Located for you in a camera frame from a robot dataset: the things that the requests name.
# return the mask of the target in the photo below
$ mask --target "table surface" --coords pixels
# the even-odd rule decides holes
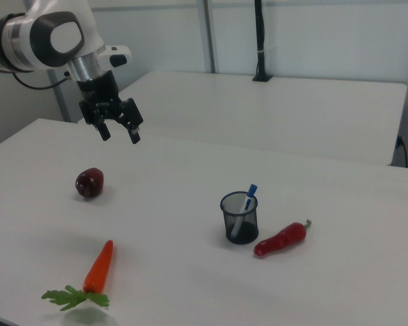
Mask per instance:
[[[33,325],[408,326],[408,169],[37,120],[0,144],[0,317]],[[101,195],[74,188],[90,167]],[[258,185],[251,244],[219,203]],[[254,245],[312,220],[303,243]],[[106,240],[109,310],[41,300],[80,288]]]
[[[403,84],[151,72],[123,90],[148,132],[223,145],[387,165]],[[109,127],[117,128],[116,123]]]

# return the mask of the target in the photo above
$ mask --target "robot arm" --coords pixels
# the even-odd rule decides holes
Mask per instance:
[[[133,99],[121,101],[112,69],[131,59],[126,46],[106,46],[86,0],[35,0],[26,14],[0,19],[0,71],[29,73],[67,65],[82,91],[84,119],[104,141],[105,119],[116,120],[136,143],[143,122]]]

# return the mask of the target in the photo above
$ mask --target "orange carrot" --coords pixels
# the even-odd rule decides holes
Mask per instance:
[[[114,252],[114,242],[109,240],[101,250],[95,263],[92,265],[88,275],[83,282],[83,292],[101,293],[106,282],[107,272],[109,271],[112,253]]]

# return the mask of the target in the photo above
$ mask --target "black mesh cup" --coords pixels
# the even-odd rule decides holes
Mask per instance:
[[[224,213],[226,238],[236,245],[246,245],[257,239],[257,198],[254,196],[244,211],[247,192],[232,192],[220,202]]]

